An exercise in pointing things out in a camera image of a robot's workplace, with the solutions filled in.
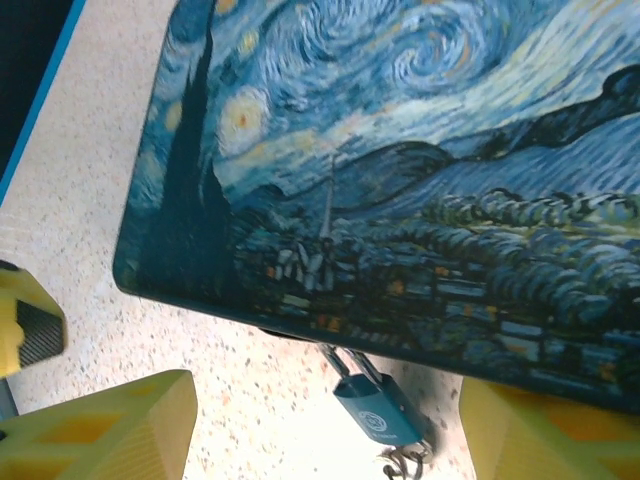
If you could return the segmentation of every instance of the blue padlock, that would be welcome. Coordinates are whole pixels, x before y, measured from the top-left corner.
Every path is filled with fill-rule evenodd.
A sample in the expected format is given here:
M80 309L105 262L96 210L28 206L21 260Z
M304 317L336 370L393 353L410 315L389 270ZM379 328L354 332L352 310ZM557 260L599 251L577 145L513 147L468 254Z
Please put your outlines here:
M364 354L346 350L363 372L351 375L335 348L321 350L342 377L333 394L370 439L394 447L424 444L427 419L390 375L378 372Z

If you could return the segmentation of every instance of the terrazzo floor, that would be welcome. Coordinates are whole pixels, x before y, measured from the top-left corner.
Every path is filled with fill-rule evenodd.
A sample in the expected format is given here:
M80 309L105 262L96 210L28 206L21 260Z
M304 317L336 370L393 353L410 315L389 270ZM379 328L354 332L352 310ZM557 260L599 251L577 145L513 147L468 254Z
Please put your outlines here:
M0 210L0 257L65 310L70 346L10 379L26 413L172 368L200 405L185 479L383 479L315 347L120 293L111 260L172 0L89 0ZM425 479L475 478L461 379L374 358L437 427Z

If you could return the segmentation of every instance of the lock logo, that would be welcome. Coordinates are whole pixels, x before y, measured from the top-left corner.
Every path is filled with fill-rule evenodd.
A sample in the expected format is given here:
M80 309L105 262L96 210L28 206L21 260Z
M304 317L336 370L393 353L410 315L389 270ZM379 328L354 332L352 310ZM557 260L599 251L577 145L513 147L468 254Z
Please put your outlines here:
M374 432L384 432L387 430L387 422L380 415L376 415L373 412L360 412L358 413L358 417Z

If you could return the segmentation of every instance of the swirling sky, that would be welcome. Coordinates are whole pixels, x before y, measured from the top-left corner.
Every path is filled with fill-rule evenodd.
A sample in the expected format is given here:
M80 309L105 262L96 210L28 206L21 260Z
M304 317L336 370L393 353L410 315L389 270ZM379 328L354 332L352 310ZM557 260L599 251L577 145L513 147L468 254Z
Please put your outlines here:
M141 145L158 164L151 186L210 7L180 0L170 21ZM232 204L322 181L337 149L340 164L595 98L640 62L636 0L222 0L216 12L203 147Z

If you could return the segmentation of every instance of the painting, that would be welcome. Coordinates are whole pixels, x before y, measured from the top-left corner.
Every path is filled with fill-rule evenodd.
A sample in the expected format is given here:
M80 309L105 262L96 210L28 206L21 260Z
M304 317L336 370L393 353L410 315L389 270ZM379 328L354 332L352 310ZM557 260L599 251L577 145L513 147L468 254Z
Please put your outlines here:
M640 411L637 2L180 0L114 275Z

